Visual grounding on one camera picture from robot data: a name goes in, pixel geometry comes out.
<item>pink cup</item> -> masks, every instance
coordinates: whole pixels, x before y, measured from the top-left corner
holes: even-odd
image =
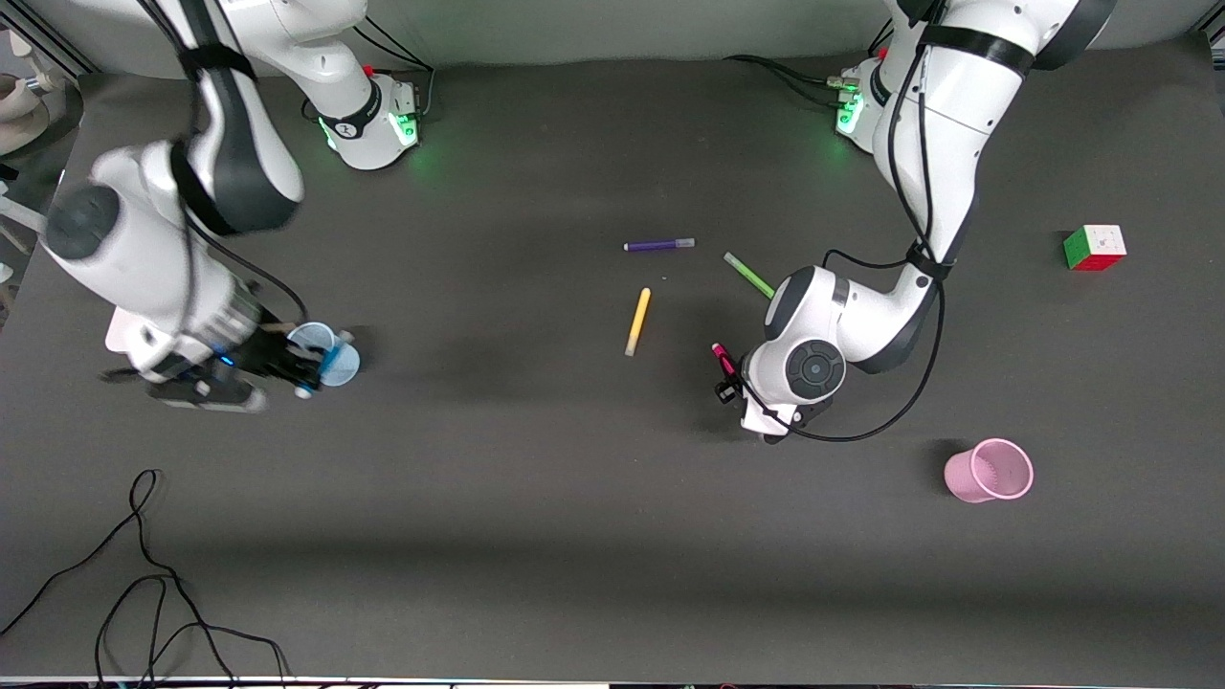
[[[1034,465],[1017,445],[989,438],[948,460],[944,483],[967,503],[1016,500],[1034,484]]]

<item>plastic cup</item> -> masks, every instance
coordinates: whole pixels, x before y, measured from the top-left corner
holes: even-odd
[[[1003,438],[989,438],[944,465],[944,484],[960,500],[1016,500],[1034,484],[1029,455]]]
[[[306,349],[323,349],[323,365],[320,367],[318,381],[328,387],[337,387],[353,380],[361,365],[361,356],[344,340],[321,322],[304,322],[285,336],[290,342]]]

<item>black cable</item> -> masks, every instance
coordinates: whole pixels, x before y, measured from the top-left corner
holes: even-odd
[[[940,6],[936,7],[936,15],[935,16],[940,15],[940,12],[943,10],[943,5],[944,5],[943,1],[940,2]],[[927,158],[927,136],[926,136],[926,126],[925,126],[926,118],[924,116],[924,114],[925,114],[925,107],[926,107],[925,101],[924,101],[924,96],[925,96],[924,92],[925,92],[925,89],[922,87],[918,88],[918,92],[919,92],[918,101],[919,101],[919,146],[921,148],[921,158],[922,158],[922,167],[924,167],[924,170],[922,170],[922,173],[924,173],[924,192],[925,192],[926,202],[927,202],[927,218],[926,218],[925,227],[920,227],[919,218],[915,216],[914,208],[910,207],[910,202],[907,200],[905,191],[902,188],[902,183],[900,183],[900,179],[899,179],[899,175],[898,175],[898,167],[897,167],[897,158],[895,158],[895,147],[894,147],[895,132],[897,132],[897,124],[898,124],[899,115],[902,113],[902,104],[904,103],[904,98],[907,97],[907,93],[910,89],[910,85],[911,85],[911,82],[914,80],[915,71],[918,70],[918,67],[920,65],[920,61],[924,58],[924,50],[925,50],[925,47],[920,47],[919,50],[916,50],[915,59],[914,59],[913,63],[910,63],[910,70],[907,72],[907,78],[905,78],[905,81],[902,85],[902,89],[898,92],[898,103],[897,103],[897,105],[893,109],[893,115],[892,115],[891,121],[889,121],[889,147],[888,147],[888,154],[889,154],[889,172],[891,172],[891,174],[893,177],[893,184],[894,184],[894,188],[898,191],[898,197],[902,200],[902,207],[903,207],[903,210],[905,210],[907,217],[910,219],[910,224],[914,228],[915,235],[919,238],[919,242],[921,243],[921,245],[924,246],[924,249],[927,251],[927,255],[931,257],[931,260],[935,261],[936,260],[936,254],[932,250],[931,244],[929,243],[929,237],[931,235],[931,229],[932,229],[932,223],[933,223],[933,219],[932,219],[933,213],[932,213],[931,177],[929,175],[929,164],[927,164],[929,163],[929,158]],[[908,261],[903,260],[903,261],[894,261],[892,264],[871,264],[869,261],[862,261],[860,259],[856,259],[856,257],[854,257],[854,256],[851,256],[851,255],[849,255],[849,254],[846,254],[844,251],[839,251],[838,249],[831,249],[829,251],[826,251],[826,255],[824,255],[824,257],[821,261],[821,266],[824,267],[826,264],[829,261],[829,257],[834,256],[834,255],[842,256],[842,257],[844,257],[844,259],[846,259],[846,260],[849,260],[849,261],[851,261],[851,262],[854,262],[856,265],[860,265],[860,266],[864,266],[864,267],[869,267],[869,268],[876,268],[876,270],[886,270],[886,268],[900,267],[900,266],[903,266],[903,265],[905,265],[908,262]],[[878,435],[878,434],[883,433],[884,430],[889,429],[893,424],[895,424],[898,421],[900,421],[902,417],[904,417],[907,413],[909,413],[910,409],[915,406],[915,403],[919,402],[919,397],[922,396],[924,390],[927,387],[927,381],[931,380],[931,373],[936,368],[936,358],[940,354],[940,343],[941,343],[941,340],[943,338],[943,335],[944,335],[944,306],[946,306],[946,297],[944,297],[944,284],[942,282],[940,282],[940,281],[932,281],[932,286],[936,289],[936,299],[937,299],[937,304],[938,304],[937,313],[936,313],[936,335],[932,338],[931,354],[927,357],[927,365],[924,368],[922,378],[919,379],[919,385],[915,387],[915,391],[910,395],[910,398],[907,400],[907,403],[903,405],[902,408],[895,414],[893,414],[892,417],[889,417],[888,421],[886,421],[881,425],[873,428],[872,430],[869,430],[866,433],[860,433],[858,435],[844,435],[844,436],[842,436],[842,435],[818,435],[818,434],[815,434],[815,433],[807,433],[805,430],[795,428],[791,423],[783,421],[778,416],[778,412],[775,412],[774,409],[771,409],[768,406],[766,406],[764,401],[762,401],[762,398],[757,395],[757,391],[753,390],[751,385],[748,385],[748,381],[744,380],[741,378],[740,383],[741,383],[742,390],[748,396],[751,396],[755,402],[757,402],[757,405],[762,408],[763,413],[767,417],[769,417],[775,423],[778,423],[779,425],[782,425],[783,428],[785,428],[789,433],[794,433],[795,435],[799,435],[800,438],[807,438],[810,440],[821,440],[821,441],[824,441],[824,443],[856,443],[859,440],[866,440],[869,438],[872,438],[873,435]]]
[[[311,105],[310,98],[303,98],[303,104],[298,108],[298,114],[300,114],[303,116],[303,119],[306,120],[306,121],[312,121],[312,123],[314,121],[318,121],[315,118],[312,118],[312,116],[310,116],[310,115],[306,114],[306,105]],[[317,118],[318,116],[318,110],[315,110],[315,113],[316,113],[316,118]]]
[[[267,639],[267,638],[263,638],[263,636],[257,636],[255,634],[247,634],[245,631],[239,631],[236,629],[230,629],[228,626],[221,626],[221,625],[217,625],[217,624],[207,624],[206,626],[208,626],[208,629],[212,630],[212,631],[218,631],[221,634],[228,634],[230,636],[236,636],[239,639],[245,639],[247,641],[256,641],[258,644],[265,644],[268,647],[271,647],[273,657],[276,657],[276,660],[277,660],[277,672],[281,676],[281,685],[282,687],[285,685],[285,677],[293,676],[293,671],[289,667],[289,658],[285,657],[285,652],[281,649],[281,645],[277,644],[276,641],[273,641],[272,639]],[[157,655],[153,656],[153,663],[149,663],[149,669],[152,669],[153,666],[158,661],[162,660],[162,656],[165,655],[165,652],[168,650],[170,650],[170,645],[174,642],[175,639],[179,638],[180,634],[183,634],[184,631],[187,631],[190,629],[200,629],[200,628],[201,628],[201,624],[198,622],[189,622],[189,623],[184,624],[183,626],[180,626],[179,629],[175,629],[174,634],[172,634],[170,638],[167,639],[164,644],[162,644],[162,647],[158,649]],[[141,682],[145,680],[145,677],[146,677],[145,674],[141,676]]]
[[[65,574],[67,574],[67,573],[70,573],[70,571],[80,568],[80,566],[85,565],[86,563],[88,563],[89,560],[92,560],[93,558],[96,558],[98,555],[98,553],[100,553],[102,549],[105,548],[115,538],[116,533],[119,533],[120,531],[123,531],[123,528],[125,526],[127,526],[129,523],[131,523],[136,519],[136,511],[143,509],[145,508],[145,503],[147,503],[148,499],[149,499],[149,495],[148,494],[145,495],[145,498],[136,506],[136,510],[134,510],[132,514],[130,514],[126,517],[124,517],[123,521],[120,521],[119,523],[116,523],[115,527],[110,530],[110,533],[108,533],[107,537],[102,539],[102,543],[98,543],[98,547],[94,548],[93,550],[91,550],[88,555],[86,555],[85,558],[81,559],[81,561],[78,561],[75,565],[66,566],[66,568],[61,569],[60,571],[53,574],[51,576],[47,577],[47,581],[44,581],[43,586],[38,588],[38,592],[34,593],[34,597],[31,598],[28,603],[26,603],[26,607],[22,608],[20,613],[17,613],[17,617],[12,618],[9,622],[9,624],[6,624],[4,626],[4,629],[0,629],[0,638],[2,638],[5,634],[9,634],[9,631],[13,626],[16,626],[16,624],[18,622],[21,622],[22,618],[26,617],[26,613],[28,613],[29,609],[33,608],[38,603],[39,600],[42,600],[43,593],[45,593],[47,590],[51,587],[51,584],[54,584],[56,579],[59,579],[59,577],[64,576]]]
[[[856,266],[864,266],[865,268],[872,268],[872,270],[900,268],[908,262],[905,259],[902,259],[900,261],[893,261],[892,264],[872,264],[869,261],[856,259],[855,256],[851,256],[845,251],[839,251],[838,249],[831,249],[826,251],[824,257],[821,259],[821,267],[826,267],[826,265],[829,264],[829,256],[842,256],[843,259],[846,259],[848,261],[855,264]]]
[[[405,61],[413,61],[413,63],[417,63],[418,65],[420,65],[420,66],[425,67],[426,70],[430,70],[430,71],[434,71],[434,67],[431,67],[430,65],[425,64],[425,60],[423,60],[423,59],[418,58],[418,56],[417,56],[417,55],[415,55],[415,54],[414,54],[414,53],[413,53],[412,50],[409,50],[408,48],[404,48],[404,44],[403,44],[403,43],[401,43],[399,40],[396,40],[396,37],[394,37],[394,36],[392,36],[392,34],[387,33],[386,31],[383,31],[383,28],[382,28],[381,26],[379,26],[379,22],[374,21],[374,20],[372,20],[372,18],[370,18],[369,16],[366,17],[366,22],[369,22],[369,23],[370,23],[370,26],[372,26],[372,27],[375,28],[375,31],[377,31],[379,33],[383,34],[383,36],[385,36],[385,37],[387,38],[387,40],[391,40],[391,44],[392,44],[392,45],[394,45],[396,48],[399,48],[401,50],[403,50],[403,51],[404,51],[404,54],[405,54],[405,55],[408,55],[408,56],[410,58],[410,60],[405,60]]]
[[[225,254],[227,256],[229,256],[229,259],[232,261],[236,262],[238,265],[245,267],[246,270],[254,272],[255,275],[262,277],[263,280],[267,280],[272,284],[276,284],[278,289],[281,289],[282,292],[285,293],[287,297],[289,297],[290,299],[293,299],[294,305],[298,306],[298,318],[299,318],[298,322],[306,322],[306,321],[310,320],[310,311],[306,309],[306,303],[303,302],[303,298],[299,297],[298,293],[294,292],[294,289],[292,287],[289,287],[288,284],[285,284],[284,282],[282,282],[281,278],[278,278],[277,276],[272,275],[271,272],[261,268],[260,266],[252,264],[251,261],[244,259],[243,256],[235,254],[228,246],[225,246],[224,244],[222,244],[221,242],[218,242],[217,238],[214,238],[212,234],[205,232],[203,228],[201,228],[198,224],[196,224],[195,221],[190,221],[189,219],[187,221],[187,227],[190,227],[192,232],[195,232],[205,242],[207,242],[209,246],[212,246],[213,249],[217,249],[222,254]]]
[[[353,31],[355,31],[356,34],[360,36],[361,38],[366,39],[366,43],[374,45],[375,48],[382,50],[383,53],[387,53],[388,55],[391,55],[392,58],[396,58],[397,60],[402,60],[404,63],[409,63],[412,65],[417,65],[418,67],[421,67],[423,70],[431,70],[431,69],[434,69],[434,67],[428,66],[425,63],[421,63],[420,60],[415,60],[415,59],[409,58],[407,55],[401,55],[399,53],[392,50],[391,48],[387,48],[382,43],[379,43],[374,38],[370,38],[369,36],[366,36],[366,33],[363,32],[358,27],[353,27]]]
[[[189,140],[198,134],[197,124],[200,123],[200,91],[195,87],[192,87],[191,91],[190,118],[191,121],[187,126]],[[183,216],[183,222],[184,222],[184,227],[181,227],[180,230],[183,232],[183,251],[187,261],[187,291],[186,295],[183,299],[183,309],[179,311],[179,324],[175,325],[174,333],[170,335],[170,338],[174,340],[175,343],[174,347],[178,347],[179,340],[184,335],[191,336],[191,333],[189,332],[189,325],[191,320],[191,311],[195,310],[196,305],[196,240],[192,239],[191,233],[187,232],[186,226],[191,224],[191,219],[190,216],[187,215],[187,204],[183,199],[183,196],[179,196],[179,213]],[[170,370],[167,370],[160,375],[165,376],[167,379],[174,379],[181,375],[183,373],[187,371],[189,369],[191,369],[191,367],[194,365],[196,364],[192,363],[191,359],[184,359],[176,367],[170,368]],[[111,383],[114,378],[113,376],[103,378],[103,380],[107,383]]]
[[[793,92],[795,92],[796,94],[799,94],[800,98],[804,98],[805,101],[807,101],[810,103],[815,103],[817,105],[822,105],[822,107],[826,107],[826,108],[833,108],[835,110],[842,108],[840,103],[834,102],[834,101],[822,101],[821,98],[817,98],[817,97],[812,96],[811,93],[804,91],[802,88],[800,88],[800,86],[797,83],[795,83],[790,78],[788,78],[788,76],[790,76],[793,74],[794,75],[800,75],[800,76],[802,76],[805,78],[809,78],[809,80],[812,80],[815,77],[810,77],[807,75],[802,75],[801,72],[796,72],[795,70],[791,70],[790,67],[786,67],[785,65],[779,65],[778,63],[774,63],[773,60],[767,60],[764,58],[757,58],[756,55],[731,55],[730,58],[724,58],[724,59],[725,60],[736,60],[736,61],[741,61],[741,63],[752,63],[752,64],[756,64],[756,65],[761,65],[761,66],[766,67],[767,70],[769,70],[769,74],[774,75],[775,77],[778,77],[779,81],[782,81],[784,85],[786,85],[788,88],[790,88]],[[805,83],[815,83],[815,82],[813,81],[806,81]]]
[[[136,1],[140,4],[141,9],[145,10],[145,13],[153,20],[153,23],[162,31],[162,34],[170,42],[170,45],[174,45],[175,54],[181,55],[186,53],[186,44],[184,44],[183,38],[179,37],[179,32],[174,29],[174,25],[170,22],[170,18],[165,15],[165,12],[162,11],[162,7],[152,0]]]
[[[145,685],[145,678],[146,677],[149,678],[149,685],[148,685],[149,688],[152,688],[152,687],[156,685],[157,673],[156,673],[154,668],[156,668],[157,662],[165,653],[165,651],[170,646],[170,644],[183,631],[185,631],[187,629],[195,629],[195,628],[198,628],[198,629],[203,630],[205,638],[208,641],[208,647],[209,647],[209,651],[212,652],[213,660],[217,662],[218,667],[221,667],[221,669],[225,673],[225,676],[230,679],[230,682],[236,680],[236,674],[229,668],[229,666],[225,663],[224,658],[222,658],[221,651],[217,647],[217,642],[216,642],[216,640],[213,638],[213,633],[228,634],[230,636],[236,636],[239,639],[245,639],[247,641],[255,641],[255,642],[258,642],[258,644],[265,644],[270,649],[272,649],[273,655],[276,656],[276,660],[277,660],[277,669],[281,673],[281,683],[284,687],[285,677],[288,674],[292,674],[292,671],[289,668],[289,658],[285,657],[284,650],[281,647],[279,644],[277,644],[272,639],[267,639],[265,636],[258,636],[258,635],[255,635],[255,634],[247,634],[245,631],[240,631],[240,630],[236,630],[236,629],[230,629],[230,628],[221,626],[221,625],[216,625],[216,624],[209,624],[209,623],[205,622],[203,617],[200,613],[198,607],[196,606],[196,602],[191,598],[190,595],[187,595],[187,592],[185,590],[185,586],[184,586],[183,577],[179,575],[179,573],[173,566],[170,566],[170,565],[168,565],[165,563],[162,563],[162,561],[159,561],[158,559],[156,559],[153,557],[153,553],[149,550],[148,539],[147,539],[147,535],[146,535],[146,531],[145,531],[143,510],[145,510],[145,506],[148,503],[149,498],[153,495],[153,490],[157,487],[157,481],[158,481],[158,471],[156,471],[156,470],[145,470],[145,471],[140,472],[136,476],[136,478],[132,481],[132,485],[131,485],[131,488],[129,488],[129,492],[127,492],[127,508],[129,508],[127,516],[125,516],[119,523],[116,523],[114,526],[114,528],[111,528],[110,532],[107,535],[107,537],[103,538],[102,542],[88,555],[86,555],[81,561],[74,564],[72,566],[65,568],[65,569],[62,569],[62,570],[53,574],[50,577],[48,577],[48,580],[43,584],[43,586],[38,590],[38,592],[34,593],[34,597],[31,598],[31,601],[26,604],[26,607],[22,608],[22,611],[20,613],[17,613],[17,615],[11,622],[9,622],[9,624],[5,625],[5,628],[2,630],[0,630],[0,636],[4,636],[5,634],[7,634],[18,622],[21,622],[26,617],[26,614],[38,603],[38,601],[43,597],[43,593],[51,586],[53,582],[55,582],[56,579],[59,579],[60,576],[62,576],[62,575],[65,575],[65,574],[67,574],[67,573],[70,573],[70,571],[80,568],[80,566],[85,565],[89,560],[92,560],[98,553],[100,553],[114,539],[115,535],[118,535],[125,526],[127,526],[129,523],[131,523],[132,521],[135,521],[136,522],[136,527],[137,527],[137,542],[140,544],[141,555],[145,558],[146,563],[148,563],[148,564],[158,568],[162,571],[158,573],[158,574],[147,574],[147,575],[143,575],[143,576],[140,576],[140,577],[132,580],[127,585],[127,587],[124,588],[124,592],[119,596],[119,598],[115,601],[115,603],[110,607],[110,611],[107,613],[107,617],[105,617],[105,619],[102,623],[102,626],[98,629],[98,635],[94,638],[94,658],[93,660],[94,660],[94,671],[96,671],[96,674],[97,674],[97,678],[98,678],[98,687],[99,688],[105,687],[105,684],[104,684],[104,673],[103,673],[103,669],[102,669],[102,650],[103,650],[103,647],[105,645],[105,636],[107,636],[107,633],[110,629],[110,624],[114,622],[115,615],[118,614],[120,607],[123,607],[124,602],[129,598],[129,596],[131,596],[132,592],[135,592],[137,588],[140,588],[142,585],[145,585],[145,584],[147,584],[149,581],[158,582],[158,585],[160,586],[160,591],[159,591],[159,595],[158,595],[157,607],[154,608],[153,629],[152,629],[152,634],[149,636],[148,667],[146,668],[145,673],[141,676],[140,680],[137,682],[136,689],[141,689]],[[143,484],[146,484],[146,483],[147,483],[147,488],[145,488],[143,493],[141,493],[141,487]],[[164,607],[164,603],[165,603],[165,596],[167,596],[167,593],[169,591],[169,587],[167,586],[167,582],[170,582],[170,584],[174,585],[175,592],[184,601],[184,603],[186,603],[187,607],[191,609],[191,614],[192,614],[194,622],[190,622],[190,623],[180,626],[174,634],[170,635],[169,639],[167,639],[167,641],[164,644],[162,644],[160,649],[158,649],[157,647],[157,635],[158,635],[158,630],[160,628],[162,611],[163,611],[163,607]]]
[[[936,251],[932,250],[931,244],[927,243],[927,237],[924,233],[924,228],[919,224],[919,218],[915,216],[914,208],[910,207],[910,202],[907,200],[905,188],[902,186],[902,177],[898,174],[898,158],[897,158],[897,131],[898,120],[902,119],[902,105],[905,103],[907,93],[910,91],[910,83],[914,81],[915,71],[919,69],[919,63],[922,60],[922,55],[926,50],[925,45],[920,45],[915,51],[915,59],[910,63],[910,69],[907,71],[907,78],[902,82],[902,88],[898,91],[895,98],[897,103],[893,107],[893,113],[889,115],[889,134],[888,134],[888,157],[889,157],[889,175],[893,179],[893,189],[898,192],[898,199],[902,201],[902,208],[907,212],[907,218],[910,219],[910,226],[914,228],[915,234],[919,238],[919,244],[922,246],[927,256],[935,261]],[[924,178],[924,184],[930,186],[931,180],[926,177]]]
[[[867,47],[869,58],[875,58],[876,49],[880,48],[882,44],[884,44],[884,42],[888,40],[891,36],[893,36],[893,31],[889,28],[891,26],[893,26],[892,17],[884,21],[884,23],[881,26],[881,31],[876,32],[876,38],[872,39],[871,44],[869,44]]]
[[[805,430],[794,427],[791,423],[779,418],[778,412],[766,406],[766,402],[763,402],[762,398],[757,395],[757,391],[753,390],[751,385],[748,385],[747,380],[744,379],[740,380],[741,387],[753,398],[755,402],[757,402],[757,405],[762,408],[766,416],[768,416],[775,423],[785,428],[789,433],[794,433],[800,438],[807,438],[809,440],[821,440],[822,443],[858,443],[860,440],[867,440],[873,435],[880,435],[881,433],[884,433],[893,424],[898,423],[902,419],[902,417],[907,416],[907,413],[910,412],[911,407],[914,407],[915,403],[919,402],[919,397],[922,396],[922,391],[927,387],[927,381],[931,380],[931,371],[936,368],[936,356],[940,353],[940,341],[941,337],[944,335],[944,286],[941,284],[940,282],[936,282],[935,286],[940,308],[936,313],[936,337],[932,340],[931,343],[931,354],[927,357],[927,367],[924,368],[922,378],[919,379],[919,385],[915,387],[914,394],[910,395],[910,398],[907,400],[907,403],[900,409],[898,409],[895,414],[889,417],[889,421],[882,423],[881,425],[873,428],[872,430],[869,430],[867,433],[860,433],[859,435],[818,435],[816,433],[807,433]]]
[[[777,60],[771,60],[769,58],[762,58],[761,55],[747,55],[740,53],[736,55],[728,55],[726,58],[724,58],[724,60],[733,60],[736,63],[751,63],[753,65],[761,65],[769,70],[780,71],[796,81],[802,81],[804,83],[811,83],[813,86],[827,86],[824,78],[812,75],[806,75],[801,71],[794,70],[784,65],[783,63],[779,63]]]

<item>purple marker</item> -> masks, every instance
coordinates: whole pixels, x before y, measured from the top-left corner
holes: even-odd
[[[665,242],[630,242],[625,245],[626,251],[659,251],[662,249],[691,249],[696,242],[693,239],[668,239]]]

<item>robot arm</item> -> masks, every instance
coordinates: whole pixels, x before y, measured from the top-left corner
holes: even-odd
[[[747,396],[741,421],[748,430],[785,435],[788,428],[778,419],[791,423],[799,407],[832,397],[848,364],[881,373],[907,360],[935,298],[936,281],[952,267],[964,237],[987,139],[1035,56],[1061,45],[1057,38],[1065,31],[1083,50],[1105,25],[1114,1],[948,0],[938,18],[914,15],[933,22],[913,27],[913,16],[891,5],[895,36],[903,44],[913,40],[918,50],[891,49],[884,60],[881,72],[905,75],[895,87],[905,93],[888,98],[872,150],[877,168],[913,211],[915,226],[925,228],[926,239],[911,248],[888,293],[817,266],[784,281],[766,314],[767,341],[744,364],[745,383],[756,392]],[[1061,59],[1067,61],[1074,50],[1062,45]],[[909,64],[898,65],[900,60]]]
[[[108,347],[127,354],[156,397],[258,408],[262,395],[233,369],[314,389],[321,359],[261,327],[277,319],[186,226],[279,227],[301,200],[301,175],[217,0],[157,0],[153,10],[208,108],[208,128],[186,142],[100,156],[89,184],[56,200],[44,242],[65,271],[116,306]]]
[[[230,2],[225,13],[251,55],[303,89],[320,113],[328,145],[350,167],[383,168],[417,145],[413,86],[368,76],[336,38],[365,18],[365,0]]]

